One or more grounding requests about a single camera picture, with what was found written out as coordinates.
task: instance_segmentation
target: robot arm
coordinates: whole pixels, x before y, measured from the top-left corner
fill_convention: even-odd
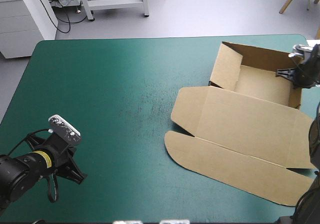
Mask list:
[[[73,156],[76,145],[81,141],[80,133],[59,115],[49,118],[52,134],[43,139],[34,133],[24,139],[33,152],[11,158],[0,155],[0,216],[11,202],[18,200],[36,182],[46,179],[50,186],[50,176],[54,179],[56,196],[51,193],[51,202],[58,200],[56,176],[80,184],[86,177],[77,167]]]
[[[312,88],[320,83],[320,46],[313,48],[306,45],[295,45],[289,54],[296,68],[278,69],[277,77],[283,77],[293,83],[294,88]],[[298,58],[304,59],[300,64]]]

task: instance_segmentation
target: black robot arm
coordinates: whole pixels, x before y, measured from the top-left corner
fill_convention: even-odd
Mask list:
[[[80,133],[59,115],[50,117],[49,123],[51,135],[47,139],[34,132],[23,139],[32,152],[16,158],[0,155],[0,216],[11,202],[18,200],[41,179],[46,179],[50,187],[50,176],[53,177],[55,197],[50,188],[48,197],[55,202],[59,196],[56,176],[77,184],[87,177],[73,159],[75,146],[81,141]]]

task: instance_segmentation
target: open cardboard box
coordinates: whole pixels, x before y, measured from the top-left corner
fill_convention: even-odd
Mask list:
[[[223,42],[210,86],[180,89],[165,146],[181,166],[272,202],[295,206],[313,180],[287,168],[314,168],[299,111],[301,88],[276,77],[288,53]]]

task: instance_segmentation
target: white cabinet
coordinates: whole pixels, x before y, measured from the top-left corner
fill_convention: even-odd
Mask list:
[[[49,1],[42,2],[57,26]],[[38,42],[54,40],[56,32],[40,0],[0,0],[0,52],[5,58],[31,56]]]

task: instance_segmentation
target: cardboard flap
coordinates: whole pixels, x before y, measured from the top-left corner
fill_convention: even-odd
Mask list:
[[[179,90],[171,112],[171,120],[195,135],[201,112],[206,102],[208,89],[201,87],[183,87]]]
[[[222,42],[243,56],[242,65],[276,72],[277,69],[295,68],[295,64],[288,57],[287,52],[266,49],[256,46]]]
[[[242,55],[221,44],[210,81],[215,85],[234,91],[239,78]]]
[[[196,137],[286,168],[313,168],[312,119],[297,109],[213,86],[185,87],[172,120]]]
[[[313,182],[284,167],[197,137],[169,131],[164,140],[169,155],[184,168],[278,204],[295,206]]]

